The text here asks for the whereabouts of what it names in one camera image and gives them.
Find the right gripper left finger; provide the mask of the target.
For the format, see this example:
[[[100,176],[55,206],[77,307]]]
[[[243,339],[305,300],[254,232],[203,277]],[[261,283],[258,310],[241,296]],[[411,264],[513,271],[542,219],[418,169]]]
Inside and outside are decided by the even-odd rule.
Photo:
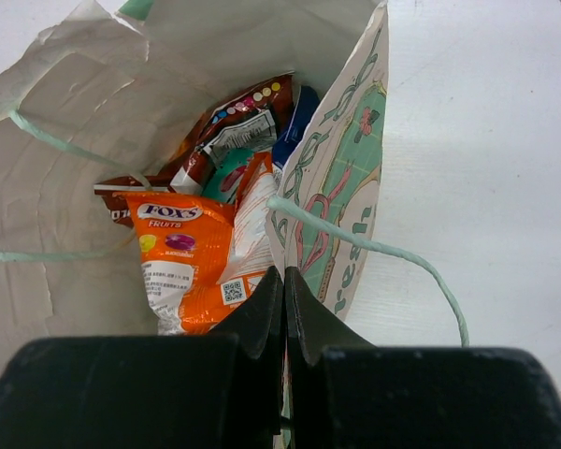
[[[204,335],[50,338],[0,377],[0,448],[269,448],[281,431],[282,294],[270,268]]]

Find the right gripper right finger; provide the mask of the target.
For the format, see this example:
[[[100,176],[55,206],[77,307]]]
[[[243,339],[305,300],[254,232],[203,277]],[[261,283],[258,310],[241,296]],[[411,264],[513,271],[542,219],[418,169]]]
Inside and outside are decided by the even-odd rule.
[[[284,277],[294,448],[561,448],[561,399],[530,353],[385,347]]]

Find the orange candy bag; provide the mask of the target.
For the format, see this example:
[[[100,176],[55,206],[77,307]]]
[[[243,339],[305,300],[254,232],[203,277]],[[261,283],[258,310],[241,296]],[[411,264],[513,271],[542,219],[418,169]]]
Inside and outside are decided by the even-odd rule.
[[[205,333],[255,291],[273,265],[266,202],[276,190],[272,157],[259,152],[233,204],[153,191],[119,194],[137,234],[159,334]]]

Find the teal Fox's candy bag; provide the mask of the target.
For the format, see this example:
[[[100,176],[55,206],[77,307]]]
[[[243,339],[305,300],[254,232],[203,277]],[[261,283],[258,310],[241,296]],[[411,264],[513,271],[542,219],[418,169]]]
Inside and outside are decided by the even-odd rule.
[[[231,150],[220,166],[215,169],[204,187],[202,196],[218,202],[233,204],[236,200],[237,189],[253,155],[254,151],[249,148]]]

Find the red chips bag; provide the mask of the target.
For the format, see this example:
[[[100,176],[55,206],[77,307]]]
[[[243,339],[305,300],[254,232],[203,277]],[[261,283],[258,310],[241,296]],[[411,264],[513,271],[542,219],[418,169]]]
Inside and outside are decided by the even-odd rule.
[[[228,153],[257,137],[275,139],[294,110],[293,76],[261,81],[209,108],[177,151],[147,180],[156,192],[201,195]]]

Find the blue snack bag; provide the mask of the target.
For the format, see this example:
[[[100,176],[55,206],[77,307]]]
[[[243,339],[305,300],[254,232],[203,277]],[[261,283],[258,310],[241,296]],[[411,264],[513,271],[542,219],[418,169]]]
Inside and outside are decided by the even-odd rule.
[[[320,99],[316,91],[310,86],[302,85],[291,120],[272,147],[272,165],[276,173],[282,173],[319,104]]]

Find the green paper bag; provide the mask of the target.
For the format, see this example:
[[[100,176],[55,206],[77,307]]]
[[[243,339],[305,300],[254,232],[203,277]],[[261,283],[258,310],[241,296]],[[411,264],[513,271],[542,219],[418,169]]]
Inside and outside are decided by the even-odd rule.
[[[211,331],[159,334],[119,194],[153,191],[209,108],[291,74],[294,107],[302,85],[320,99],[266,202],[284,344],[269,448],[291,444],[286,270],[345,324],[369,253],[424,265],[372,240],[388,49],[383,1],[87,1],[42,32],[0,74],[0,377],[34,340]]]

